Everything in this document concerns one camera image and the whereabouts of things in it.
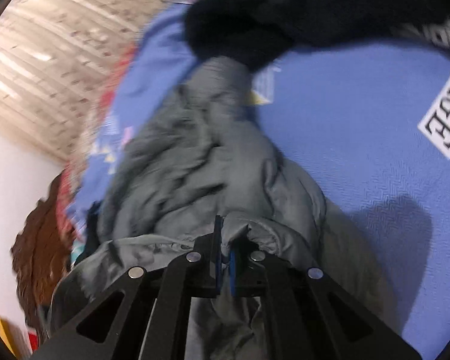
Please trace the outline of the grey puffer jacket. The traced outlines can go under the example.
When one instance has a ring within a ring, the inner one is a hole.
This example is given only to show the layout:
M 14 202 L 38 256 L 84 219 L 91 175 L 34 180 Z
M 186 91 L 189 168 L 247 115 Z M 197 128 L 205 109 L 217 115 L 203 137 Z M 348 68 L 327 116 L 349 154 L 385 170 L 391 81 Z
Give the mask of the grey puffer jacket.
M 218 216 L 221 289 L 191 300 L 179 359 L 269 359 L 259 297 L 231 290 L 234 249 L 322 269 L 391 328 L 389 289 L 368 243 L 337 222 L 339 207 L 248 118 L 250 93 L 246 66 L 213 58 L 127 144 L 100 204 L 99 248 L 55 289 L 51 338 L 130 268 L 156 271 L 192 251 Z

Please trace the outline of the dark wooden headboard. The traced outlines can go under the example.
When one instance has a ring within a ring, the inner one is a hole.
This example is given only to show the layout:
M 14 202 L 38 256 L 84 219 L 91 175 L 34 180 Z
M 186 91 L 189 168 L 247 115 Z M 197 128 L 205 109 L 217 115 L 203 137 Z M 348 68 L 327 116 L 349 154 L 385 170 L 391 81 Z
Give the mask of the dark wooden headboard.
M 48 197 L 38 200 L 10 250 L 17 281 L 17 299 L 26 325 L 36 331 L 40 343 L 48 338 L 46 314 L 54 289 L 67 273 L 70 257 L 57 227 L 57 197 L 61 181 L 62 177 L 58 175 L 51 182 Z

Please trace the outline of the red floral patchwork quilt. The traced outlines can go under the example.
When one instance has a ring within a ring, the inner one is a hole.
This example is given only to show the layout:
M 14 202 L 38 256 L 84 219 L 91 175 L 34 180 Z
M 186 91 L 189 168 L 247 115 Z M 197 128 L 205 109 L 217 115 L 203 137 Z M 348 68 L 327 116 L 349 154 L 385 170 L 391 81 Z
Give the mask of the red floral patchwork quilt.
M 68 249 L 71 248 L 71 243 L 77 236 L 75 235 L 75 226 L 67 218 L 65 210 L 80 189 L 83 174 L 88 166 L 88 158 L 92 152 L 93 142 L 97 138 L 101 124 L 105 121 L 114 100 L 115 92 L 122 77 L 128 71 L 136 49 L 135 41 L 129 43 L 119 56 L 118 61 L 112 66 L 104 83 L 99 86 L 99 96 L 91 102 L 91 108 L 85 117 L 82 132 L 74 144 L 68 164 L 61 173 L 56 203 L 57 229 L 62 243 Z

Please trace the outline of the blue patterned bed sheet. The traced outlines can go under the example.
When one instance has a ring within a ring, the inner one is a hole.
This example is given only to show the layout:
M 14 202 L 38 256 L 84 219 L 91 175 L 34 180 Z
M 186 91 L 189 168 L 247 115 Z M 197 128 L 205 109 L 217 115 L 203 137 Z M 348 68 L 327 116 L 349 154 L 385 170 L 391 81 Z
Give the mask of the blue patterned bed sheet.
M 257 75 L 249 111 L 368 239 L 400 333 L 438 357 L 450 341 L 450 53 L 405 40 L 296 49 Z

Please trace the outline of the beige leaf pattern curtain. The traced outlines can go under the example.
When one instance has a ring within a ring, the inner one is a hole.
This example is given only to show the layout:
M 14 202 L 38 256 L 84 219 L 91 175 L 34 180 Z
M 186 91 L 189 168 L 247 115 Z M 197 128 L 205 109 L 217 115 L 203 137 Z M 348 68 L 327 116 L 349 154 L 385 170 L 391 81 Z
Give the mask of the beige leaf pattern curtain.
M 169 0 L 0 0 L 0 132 L 64 163 L 105 82 Z

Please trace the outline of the dark navy fleece garment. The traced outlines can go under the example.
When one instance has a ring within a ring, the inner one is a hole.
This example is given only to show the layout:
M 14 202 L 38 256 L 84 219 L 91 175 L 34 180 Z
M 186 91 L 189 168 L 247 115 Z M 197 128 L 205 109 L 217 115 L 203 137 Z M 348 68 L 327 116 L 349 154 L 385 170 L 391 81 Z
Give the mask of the dark navy fleece garment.
M 450 0 L 197 0 L 184 38 L 200 59 L 229 57 L 257 71 L 297 45 L 332 47 L 447 19 Z

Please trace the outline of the black white patterned garment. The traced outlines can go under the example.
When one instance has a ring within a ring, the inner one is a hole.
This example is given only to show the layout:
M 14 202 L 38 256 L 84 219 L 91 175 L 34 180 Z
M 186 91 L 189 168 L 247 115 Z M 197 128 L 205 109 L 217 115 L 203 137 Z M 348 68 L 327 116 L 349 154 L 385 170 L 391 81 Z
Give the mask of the black white patterned garment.
M 450 18 L 443 24 L 403 24 L 395 28 L 393 33 L 401 37 L 427 41 L 435 47 L 450 50 Z

